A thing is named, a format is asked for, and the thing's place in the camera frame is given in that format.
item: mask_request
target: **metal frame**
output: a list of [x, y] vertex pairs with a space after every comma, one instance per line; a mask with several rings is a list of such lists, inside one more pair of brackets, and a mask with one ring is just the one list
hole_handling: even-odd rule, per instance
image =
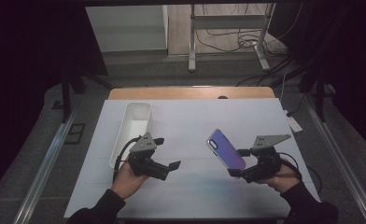
[[265, 15], [221, 15], [221, 16], [196, 16], [194, 13], [194, 5], [191, 5], [190, 15], [190, 51], [189, 51], [189, 71], [195, 72], [195, 30], [205, 29], [261, 29], [259, 40], [254, 47], [259, 58], [261, 68], [269, 71], [270, 66], [264, 57], [265, 34], [270, 23], [271, 14], [274, 9], [274, 3], [271, 3]]
[[34, 181], [28, 190], [28, 193], [23, 200], [20, 210], [18, 211], [13, 223], [28, 223], [31, 219], [32, 213], [35, 211], [35, 206], [37, 205], [38, 199], [40, 198], [41, 192], [46, 186], [47, 180], [49, 179], [49, 174], [51, 173], [52, 167], [58, 158], [61, 147], [63, 146], [63, 141], [69, 132], [70, 126], [75, 119], [78, 108], [78, 102], [74, 105], [71, 110], [70, 116], [67, 118], [65, 123], [62, 123], [54, 136], [54, 139], [49, 146], [49, 150], [44, 157], [40, 168], [37, 171]]
[[323, 141], [326, 143], [326, 146], [331, 153], [331, 156], [334, 162], [337, 165], [337, 168], [340, 170], [341, 176], [343, 177], [346, 185], [351, 191], [358, 207], [366, 219], [366, 190], [360, 184], [358, 178], [355, 176], [352, 168], [348, 164], [342, 150], [338, 146], [337, 142], [334, 140], [331, 131], [325, 122], [322, 122], [321, 119], [317, 116], [317, 112], [314, 109], [314, 103], [310, 98], [304, 96], [307, 109], [319, 130], [320, 135], [323, 138]]

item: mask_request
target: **black sleeve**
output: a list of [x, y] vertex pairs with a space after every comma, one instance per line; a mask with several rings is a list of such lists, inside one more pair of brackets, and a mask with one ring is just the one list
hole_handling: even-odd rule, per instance
[[319, 203], [305, 184], [301, 182], [281, 194], [290, 205], [284, 224], [334, 224], [338, 220], [338, 209], [331, 203]]
[[107, 189], [104, 196], [91, 209], [81, 208], [68, 220], [67, 224], [113, 224], [119, 210], [125, 201], [111, 189]]

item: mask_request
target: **white wall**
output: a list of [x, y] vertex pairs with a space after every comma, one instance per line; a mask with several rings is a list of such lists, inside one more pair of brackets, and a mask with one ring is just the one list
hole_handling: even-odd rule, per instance
[[167, 48], [163, 6], [86, 9], [102, 52]]

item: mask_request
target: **power strip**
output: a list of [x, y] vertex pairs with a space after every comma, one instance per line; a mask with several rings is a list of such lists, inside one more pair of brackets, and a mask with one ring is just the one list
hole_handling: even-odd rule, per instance
[[300, 133], [303, 130], [302, 126], [300, 126], [300, 124], [293, 117], [286, 116], [286, 119], [293, 133]]

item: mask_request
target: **white plastic container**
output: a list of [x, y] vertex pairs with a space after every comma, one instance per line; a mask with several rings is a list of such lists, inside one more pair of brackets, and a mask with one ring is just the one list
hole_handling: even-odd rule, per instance
[[[125, 108], [124, 119], [120, 127], [120, 132], [117, 137], [116, 145], [110, 157], [110, 166], [114, 168], [116, 159], [121, 153], [124, 146], [133, 138], [145, 134], [149, 129], [151, 114], [151, 105], [147, 103], [130, 103]], [[129, 155], [129, 149], [133, 146], [132, 143], [127, 147], [122, 154], [122, 159], [125, 160]]]

